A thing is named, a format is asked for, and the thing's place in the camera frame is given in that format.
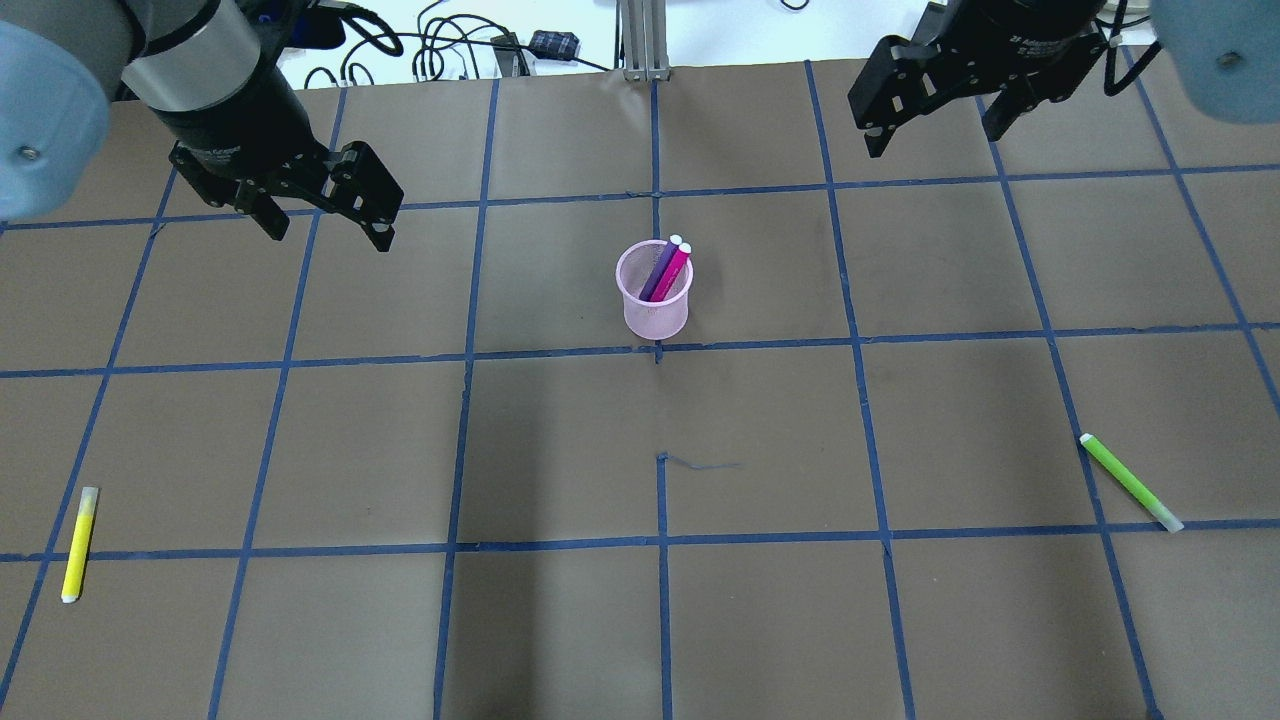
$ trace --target black cable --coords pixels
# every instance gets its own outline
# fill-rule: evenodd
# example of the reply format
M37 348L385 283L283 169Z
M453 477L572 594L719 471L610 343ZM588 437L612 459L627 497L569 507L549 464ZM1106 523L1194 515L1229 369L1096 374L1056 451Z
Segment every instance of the black cable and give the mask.
M613 12L613 69L622 67L622 3L614 3Z
M436 4L442 3L442 1L443 0L436 0ZM428 28L430 28L431 22L434 22L436 19L438 18L433 18L431 20L428 20ZM517 45L515 42L516 33L513 33L509 29L507 29L506 26L498 24L498 23L490 20L489 18L485 18L485 17L481 17L481 15L475 15L475 14L471 14L471 13L457 13L457 14L449 15L448 18L444 18L444 20L452 20L454 23L457 20L460 20L460 19L476 20L479 23L483 23L481 27L474 28L471 31L467 31L467 33L463 37L470 36L472 32L476 32L476 31L480 31L480 29L488 29L488 28L492 27L492 28L497 29L498 32L500 32L503 35L504 40L508 40L507 42L503 42L502 45L493 45L493 44L490 44L494 47L527 50L527 46ZM452 40L452 38L443 38L443 40ZM449 45L445 45L444 47L442 47L442 50L447 50L448 47L449 47ZM520 72L524 73L524 74L526 74L526 76L530 74L530 72L529 72L529 64L525 60L525 55L522 53L517 53L516 54L516 59L520 61Z
M430 13L439 5L443 5L444 3L445 0L435 0L435 3L431 3L426 8L422 8L422 12L417 14L417 24L415 27L417 28L419 35L426 35L426 28L422 27L422 18L426 17L428 13Z
M1138 27L1138 26L1140 26L1140 24L1143 24L1146 22L1149 22L1149 20L1151 20L1151 15L1143 15L1143 17L1138 18L1137 20L1129 20L1129 22L1121 23L1120 24L1120 29L1129 29L1132 27ZM1108 23L1108 22L1106 22L1103 19L1098 19L1098 18L1093 18L1093 22L1098 27L1107 28L1107 29L1115 27L1114 22Z
M416 32L379 33L379 35L375 35L374 37L375 38L380 38L383 36L389 36L389 35L394 35L397 37L416 37L419 40L424 40L424 36L420 35L420 33L416 33ZM438 47L438 50L448 50L448 49L451 49L454 45L480 45L480 46L484 46L484 47L502 47L504 50L531 50L527 45L508 45L508 44L504 44L504 42L503 44L498 44L498 42L489 42L489 41L485 41L485 40L468 40L468 38L461 38L461 37L438 37L435 40L443 40L443 41L447 41L449 44L449 45L445 45L443 47ZM339 77L342 78L343 82L348 81L349 69L351 69L351 65L352 65L352 63L351 63L352 55L355 55L357 50L360 50L361 47L364 47L369 42L370 42L369 40L361 40L360 42L357 42L356 45L353 45L351 47L351 50L347 51L347 55L342 59L342 64L339 67ZM419 58L419 54L415 53L413 58ZM598 69L598 70L604 70L604 72L609 70L609 68L605 68L604 65L598 65L595 63L591 63L590 60L584 60L581 58L572 58L572 59L570 59L570 61L572 61L572 63L580 63L582 65L586 65L589 68L594 68L594 69Z
M457 55L458 60L462 61L462 76L461 77L466 78L467 77L467 74L466 74L466 72L467 72L467 56L463 55L462 51L458 50L457 47L449 47L449 50L453 50L453 54ZM444 76L444 69L445 68L444 68L444 63L443 61L440 63L440 69L434 70L434 72L431 72L431 70L428 69L428 63L425 61L425 59L428 56L428 53L435 53L436 55L440 54L434 47L420 47L417 50L417 53L413 53L413 58L410 60L410 70L412 70L412 73L413 73L413 81L415 82L430 82L430 81L440 79ZM434 67L435 65L434 65L434 56L433 56L431 68L434 68Z
M330 72L329 68L312 68L311 72L307 73L307 78L302 81L302 90L307 90L311 87L311 78L314 78L316 73L324 73L329 76L329 82L332 82L333 85L338 85L338 78L334 77L333 72Z
M364 37L365 40L371 42L374 47L376 47L384 55L390 55L392 58L399 58L401 55L404 54L404 44L401 42L399 37L394 35L396 31L392 29L392 26L387 24L387 20L378 17L378 13L369 10L366 8L361 8L360 5L348 3L343 5L342 9L339 10L339 17L342 18L342 22L347 24L347 27L356 31L356 33L358 33L360 37ZM374 36L356 20L367 22L369 24L381 31L383 35ZM389 37L392 44L384 45L379 42L379 38L381 37Z
M1120 28L1125 27L1124 14L1125 10L1128 9L1129 9L1129 0L1119 0L1119 3L1116 3L1115 19L1111 22L1110 26L1111 35L1107 36L1107 42L1108 42L1107 59L1106 59L1105 73L1102 74L1102 92L1105 92L1107 97L1114 97L1116 95L1120 95L1121 92L1124 92L1126 87L1133 85L1133 81L1138 79L1138 76L1140 76L1142 72L1147 69L1147 65L1149 65L1151 61L1156 59L1156 55L1160 55L1161 50L1158 40L1152 42L1151 46L1147 47L1147 51L1142 54L1142 58L1138 58L1138 61L1134 63L1132 68L1129 68L1129 72L1125 73L1125 76L1119 81L1115 79L1116 55L1119 54L1119 42L1116 42L1116 37L1120 36Z
M431 24L433 23L439 23L439 27L435 28L435 32L431 32ZM457 19L454 17L431 18L431 19L426 20L426 26L421 29L421 32L422 32L422 47L430 50L429 63L430 63L431 68L434 68L434 63L435 63L436 58L439 58L439 60L440 60L440 72L439 73L433 73L433 76L434 76L433 79L439 79L439 77L444 73L444 50L453 50L454 53L458 53L458 49L457 49L457 46L460 45L458 42L449 42L448 45L443 45L443 46L438 46L436 45L440 40L451 40L451 38L442 38L440 37L440 32L444 31L444 26L451 26L451 27L453 27L453 29L458 31L458 37L461 40L470 40L471 35L474 35L476 32L480 32L480 31L484 31L484 29L488 29L490 27L499 28L499 31L503 29L499 26L497 26L497 24L494 24L492 22L488 22L488 20L485 20L485 24L483 24L480 27L476 27L476 28L471 28L468 31L462 29L462 26L458 24ZM475 47L472 47L471 45L467 45L466 47L467 47L467 55L471 56L471 69L475 73L474 77L479 78L480 77L480 63L476 60ZM462 67L463 67L463 72L465 72L466 70L466 60L463 60Z
M374 82L374 73L369 72L369 68L366 68L361 63L352 63L351 64L351 85L353 85L353 86L358 86L360 85L360 83L356 82L356 68L360 68L360 69L365 70L365 77L369 78L369 85L378 85L378 83Z

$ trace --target blue tape line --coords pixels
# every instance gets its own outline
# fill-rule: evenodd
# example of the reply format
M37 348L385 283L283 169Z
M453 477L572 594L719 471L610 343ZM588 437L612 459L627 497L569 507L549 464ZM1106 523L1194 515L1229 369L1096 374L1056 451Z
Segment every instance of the blue tape line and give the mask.
M383 355L374 357L317 357L311 360L294 360L294 368L344 368L351 365L417 365L426 363L462 363L467 359L461 352L444 352L442 355Z
M804 340L746 340L728 342L677 342L663 343L664 352L700 352L704 350L769 350L777 347L845 347L851 346L847 337L817 337Z
M1169 176L1167 168L1149 170L1088 170L1082 173L1019 173L1009 176L1009 182L1034 182L1053 179L1149 178Z
M1212 173L1268 173L1275 170L1280 170L1280 163L1270 163L1262 165L1211 165L1206 168L1183 168L1183 167L1178 168L1178 172L1183 173L1184 176L1188 174L1199 176L1199 174L1212 174Z
M125 365L115 368L115 375L148 375L161 373L221 373L228 370L279 370L283 364L279 360L262 360L257 363L188 363L182 365Z
M401 211L404 210L448 210L451 208L479 208L479 200L444 200L438 202L404 202L401 205Z
M854 375L858 383L858 401L863 415L863 434L867 441L867 459L870 465L872 492L876 497L876 524L883 546L884 587L888 593L890 623L893 630L893 651L897 656L897 674L902 685L902 706L908 720L915 720L915 697L911 691L911 670L906 657L906 635L902 630L902 609L897 598L897 571L893 568L892 534L888 523L888 509L884 502L884 484L881 478L879 454L876 450L876 425L872 421L870 397L867 392L867 372L863 360L861 334L858 332L858 316L854 313L854 299L849 288L849 265L845 261L845 240L840 227L840 206L836 202L836 183L831 170L831 150L827 145L827 128L822 119L822 104L818 101L818 83L813 77L813 63L804 63L805 79L809 83L809 101L813 104L813 118L818 128L818 146L822 150L822 169L827 183L827 206L831 211L831 231L836 243L836 266L840 270L840 290L844 293L845 318L849 320L849 337L855 338Z
M1280 170L1280 164L1257 164L1257 165L1208 165L1201 168L1179 168L1183 174L1212 174L1212 173L1258 173L1258 172L1275 172ZM1036 182L1046 179L1097 179L1097 178L1117 178L1117 177L1151 177L1151 176L1170 176L1171 170L1167 169L1132 169L1132 170L1087 170L1079 173L1023 173L1012 174L1006 179L1009 182ZM836 190L858 190L869 187L913 187L913 186L929 186L929 184L970 184L970 183L996 183L1000 178L996 176L963 176L963 177L946 177L946 178L899 178L887 181L844 181L833 183ZM668 190L660 191L654 186L653 191L649 192L609 192L599 195L562 195L562 196L548 196L548 197L507 197L507 199L494 199L489 200L489 206L509 206L509 205L541 205L541 204L556 204L556 202L612 202L617 200L634 200L636 197L705 197L717 195L758 195L769 192L805 192L805 191L818 191L824 190L827 186L824 183L810 183L810 184L777 184L777 186L749 186L749 187L713 187L713 188L692 188L692 190ZM444 200L436 202L406 202L401 206L402 211L417 211L417 210L443 210L449 208L479 208L479 200ZM312 210L287 210L285 214L291 217L302 217L310 214ZM173 215L161 218L165 223L196 223L206 220L243 220L243 215L237 213L209 213L204 215ZM88 228L88 227L110 227L110 225L145 225L151 223L151 218L108 218L108 219L92 219L92 220L56 220L56 222L36 222L36 223L10 223L8 229L14 231L36 231L36 229L56 229L56 228Z
M658 132L658 81L649 81L649 168L653 172L652 193L649 199L653 213L653 237L662 237L662 210L658 202L662 199L662 137Z
M490 200L490 208L509 208L512 205L559 205L564 202L612 202L616 200L635 200L640 197L628 192L607 192L602 195L552 195L547 197L511 197Z
M790 533L713 533L671 536L668 544L778 544L795 542L879 541L879 530L815 530Z
M1249 323L1249 327L1260 331L1280 331L1280 323ZM1204 325L1153 325L1148 328L1076 328L1055 329L1056 337L1112 337L1135 334L1190 334L1215 332L1239 332L1238 324L1211 323ZM859 338L861 345L909 345L927 342L974 342L987 340L1024 340L1042 338L1044 331L991 331L991 332L965 332L965 333L918 333L918 334L887 334L867 336ZM716 350L769 350L786 347L842 347L852 345L847 337L815 337L794 340L744 340L723 342L681 342L662 343L663 352L701 352ZM475 352L475 360L527 360L534 357L579 357L595 355L634 355L657 354L657 345L613 345L598 347L558 347L549 350L494 350ZM463 363L465 352L444 352L440 355L374 355L367 357L312 357L289 363L293 369L298 368L338 368L351 365L416 365L429 363ZM120 365L111 369L114 375L134 375L151 373L218 373L236 370L275 370L282 366L279 360L259 360L243 363L192 363L178 365ZM96 377L106 373L105 368L51 368L38 370L0 370L0 379L13 378L60 378L60 377Z
M67 509L76 492L76 484L79 480L81 469L84 466L84 455L88 452L90 438L93 436L93 427L96 425L97 416L102 410L102 398L106 397L106 388L111 380L113 368L115 368L115 361L120 356L120 346L124 345L124 331L129 325L129 318L133 315L133 306L138 300L138 290L142 287L142 275L146 273L147 264L151 260L151 251L155 247L156 236L160 233L160 228L164 227L160 223L160 218L164 215L165 206L169 204L169 196L173 193L173 183L177 176L178 172L170 168L169 178L165 181L164 192L160 195L160 206L156 209L156 214L151 219L151 231L147 233L147 242L142 249L142 258L138 259L138 269L133 274L133 284L129 287L129 297L124 302L124 311L120 314L120 323L115 328L115 338L111 341L111 352L106 359L106 368L104 368L102 372L102 382L99 383L97 395L93 396L93 405L90 409L88 420L84 423L84 432L81 434L79 447L76 450L76 460L72 462L72 471L67 478L67 484L63 487L63 497L58 503L58 512L54 515L54 523L49 530L49 539L45 542L44 559L41 559L40 568L36 570L36 579L32 583L31 594L27 598L27 607L23 610L22 621L18 624L18 634L14 638L13 648L9 652L9 662L5 665L4 678L0 679L0 710L4 708L5 698L9 697L9 685L13 683L13 674L18 667L18 657L22 655L22 646L27 639L27 630L31 629L31 619L36 614L40 592L45 585L45 577L49 573L50 556L54 552L54 547L58 544L58 536L63 528L63 519L67 516Z
M658 477L658 621L662 653L662 720L676 715L671 689L671 562L667 546L667 457L657 459Z
M1153 325L1149 328L1088 328L1079 331L1053 329L1056 337L1114 337L1134 334L1194 334L1239 332L1239 325L1210 323L1204 325Z
M652 536L625 536L617 538L579 538L558 541L521 541L521 542L460 542L456 544L457 552L552 552L562 550L599 550L603 547L649 547L658 544L658 538Z
M1098 525L1025 525L1002 528L924 528L893 530L893 539L1018 538L1041 536L1092 536Z
M46 231L65 228L106 228L115 225L152 225L155 218L104 218L97 220L54 220L47 223L12 223L12 231Z
M630 345L609 347L566 347L559 350L494 350L476 352L476 360L527 360L531 357L577 357L582 355L631 355L637 350Z
M51 370L0 370L0 379L14 378L74 378L83 375L105 375L106 368L60 368Z
M471 259L471 297L467 302L466 372L462 375L462 410L458 414L458 443L453 457L453 496L449 501L449 543L458 542L458 524L462 511L462 477L467 454L467 425L471 420L471 382L475 374L476 307L480 301L480 268L484 261L484 228L489 211L489 172L493 167L493 135L498 119L498 87L493 82L489 92L489 122L484 137L484 165L480 173L480 205L476 210L476 243ZM444 703L444 670L449 650L449 616L453 609L453 571L457 553L444 556L444 580L440 589L440 624L435 646L435 678L433 685L434 720L440 720Z
M952 178L905 178L905 179L891 179L891 181L845 181L832 183L836 190L860 190L869 187L916 187L916 186L929 186L929 184L975 184L975 183L993 183L998 178L996 176L960 176Z
M1280 518L1226 518L1212 520L1187 520L1184 533L1215 530L1268 530L1280 529ZM1165 533L1160 523L1108 523L1110 533ZM1094 536L1102 528L1098 525L997 525L977 528L914 528L892 530L899 539L966 539L966 538L1019 538L1019 537L1060 537ZM781 544L809 542L879 542L879 530L796 530L777 533L710 533L687 536L622 536L605 538L567 538L548 541L481 541L481 542L424 542L393 544L339 544L339 546L296 546L296 547L255 547L252 557L346 557L366 555L443 555L457 553L498 553L498 552L559 552L573 550L600 550L611 547L659 547L667 546L718 546L718 544ZM90 553L95 561L146 561L146 560L204 560L238 559L239 548L186 548L186 550L105 550ZM50 562L67 560L65 552L4 552L0 564L5 562Z
M818 190L826 190L827 186L823 183L809 183L809 184L762 184L762 186L748 186L748 187L709 187L700 190L668 190L662 195L664 197L713 197L721 195L765 195L774 192L812 192Z
M1160 523L1115 523L1108 525L1112 533L1165 533ZM1280 529L1280 518L1239 518L1228 520L1187 520L1181 532L1202 530L1266 530Z
M93 561L122 560L218 560L239 557L239 548L204 547L192 550L101 550L88 553ZM55 560L67 560L65 552L55 552Z
M860 338L861 345L892 345L913 342L972 342L982 340L1025 340L1044 337L1044 331L993 331L978 333L920 333L920 334L888 334L870 336Z
M329 135L329 150L338 143L338 132L342 128L342 117L347 108L347 88L342 88L338 95L338 111L334 117L333 131ZM244 593L244 577L248 573L248 562L252 557L253 536L257 532L257 516L262 507L262 493L266 489L266 477L271 465L271 454L275 450L275 433L280 423L280 413L284 407L284 395L289 384L289 368L293 360L294 341L298 334L298 320L302 316L302 301L307 291L307 275L311 272L311 256L315 251L316 232L320 229L323 210L307 210L311 215L311 227L307 231L307 243L302 251L302 265L298 269L298 283L293 292L293 309L289 314L289 329L284 340L284 356L280 361L280 378L275 387L275 401L271 405L271 418L266 424L266 439L262 442L262 456L259 462L257 480L253 484L253 497L250 501L248 519L244 521L244 538L241 542L239 561L236 564L236 580L232 585L232 598L227 609L227 623L223 626L223 639L218 651L218 666L214 671L214 684L209 693L209 720L216 720L218 710L223 698L223 683L227 679L227 660L230 656L232 639L236 634L236 619L239 615L239 603Z
M340 544L320 547L255 547L253 557L349 557L362 555L429 555L448 552L447 542Z
M1133 55L1129 53L1128 47L1123 47L1125 60L1129 65L1133 65ZM1249 319L1244 315L1244 307L1240 305L1240 299L1235 293L1235 288L1231 287L1231 279L1226 274L1226 266L1222 265L1221 258L1217 255L1217 249L1213 247L1213 240L1208 234L1208 228L1204 225L1204 219L1201 218L1199 210L1196 209L1196 201L1192 199L1192 192L1187 187L1187 179L1183 178L1181 168L1178 167L1178 160L1174 158L1174 150L1169 145L1169 137L1165 135L1165 128L1160 124L1160 118L1156 117L1156 106L1151 102L1151 96L1147 95L1147 87L1142 83L1142 77L1135 82L1138 88L1138 96L1142 97L1142 104L1147 109L1147 117L1151 119L1151 127L1156 129L1156 137L1160 140L1160 147L1165 152L1165 159L1169 160L1169 169L1174 173L1174 182L1178 183L1178 191L1183 196L1183 202L1187 205L1187 211L1192 217L1192 222L1196 224L1196 232L1199 233L1201 242L1204 245L1204 254L1208 255L1210 263L1213 265L1213 272L1217 273L1217 279L1222 284L1222 292L1226 293L1228 302L1231 304L1231 311L1235 314L1235 320L1239 323L1239 331L1244 333L1244 341L1249 345L1249 352L1253 354L1253 361L1258 366L1258 373L1262 375L1262 384L1267 388L1267 395L1271 397L1271 407L1275 409L1276 415L1280 415L1280 391L1276 389L1275 379L1271 377L1271 372L1267 369L1267 363L1262 357L1262 347L1258 346L1258 340L1253 337L1253 329L1249 327Z
M987 111L982 97L974 99L979 114ZM1059 391L1062 395L1062 405L1066 409L1068 421L1071 427L1073 438L1080 437L1080 423L1075 414L1075 401L1071 397L1071 387L1066 379L1066 369L1062 365L1062 356L1059 352L1057 337L1053 324L1050 320L1048 306L1044 304L1044 293L1041 291L1039 278L1036 274L1036 265L1032 261L1030 246L1027 243L1027 234L1018 214L1018 205L1014 202L1012 188L1005 176L1005 163L1000 156L1000 149L995 142L989 142L991 159L996 164L996 174L1000 176L1000 190L1005 196L1005 206L1009 210L1009 220L1014 227L1014 236L1018 238L1018 251L1023 256L1023 265L1027 269L1027 279L1032 286L1032 295L1036 299L1036 311L1039 314L1041 324L1044 328L1044 341L1048 345L1050 359L1053 363L1053 374L1057 377ZM1156 706L1156 696L1151 687L1151 678L1147 675L1147 661L1138 642L1138 632L1133 623L1133 614L1129 611L1129 596L1125 592L1124 578L1120 575L1120 564L1116 560L1115 547L1111 543L1111 534L1107 530L1106 512L1102 509L1102 498L1098 496L1098 487L1093 478L1093 468L1083 447L1076 447L1076 459L1084 474L1084 483L1089 493L1089 502L1093 505L1093 518L1097 523L1098 537L1102 539L1102 551L1106 556L1107 570L1111 574L1111 585L1115 591L1116 605L1120 609L1120 618L1124 623L1125 637L1129 641L1129 651L1133 655L1134 670L1138 674L1138 684L1142 688L1142 697L1147 705L1147 712L1152 717L1161 717Z

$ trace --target pen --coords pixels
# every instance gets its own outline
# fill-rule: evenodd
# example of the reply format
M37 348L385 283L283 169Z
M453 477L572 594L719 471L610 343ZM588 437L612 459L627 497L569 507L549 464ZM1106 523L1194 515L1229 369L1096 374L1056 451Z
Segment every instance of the pen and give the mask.
M67 575L63 577L63 602L76 602L84 583L84 561L88 559L88 536L93 532L93 511L97 510L97 488L81 491L81 509L76 515L72 533L72 551L67 556Z
M671 286L676 284L676 275L680 274L680 270L685 269L685 263L689 261L689 255L692 251L692 246L687 242L680 243L680 250L676 250L676 255L673 255L671 263L667 264L667 270L662 274L662 279L658 281L658 287L653 290L653 299L649 302L662 302L663 300L667 300L667 293L671 292Z
M649 279L645 281L644 288L640 291L640 300L649 302L653 297L654 288L658 287L658 281L662 279L662 274L667 272L667 265L671 264L671 258L676 254L676 249L685 242L678 234L671 236L671 242L662 246L662 255L658 256L658 263L654 264L653 272L649 273Z
M1080 436L1080 445L1084 446L1084 450L1087 450L1094 460L1101 462L1102 466L1115 477L1115 479L1120 480L1124 489L1129 491L1129 495L1134 496L1138 502L1140 502L1142 506L1156 518L1156 520L1160 520L1160 524L1164 525L1166 530L1176 533L1183 529L1181 520L1174 516L1174 514L1165 507L1165 503L1160 502L1156 493L1147 489L1147 486L1142 484L1142 480L1129 471L1129 468L1124 466L1124 462L1120 462L1115 455L1111 455L1111 451L1107 450L1107 446L1102 445L1101 439L1089 433L1084 433Z

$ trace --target table surface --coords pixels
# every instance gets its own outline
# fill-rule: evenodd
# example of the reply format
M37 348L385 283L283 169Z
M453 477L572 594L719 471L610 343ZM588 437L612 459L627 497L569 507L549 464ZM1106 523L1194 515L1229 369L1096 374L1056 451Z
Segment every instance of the table surface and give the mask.
M5 720L1274 717L1280 127L1161 60L873 161L856 70L307 92L387 255L209 214L115 105L0 236ZM657 346L612 270L668 233Z

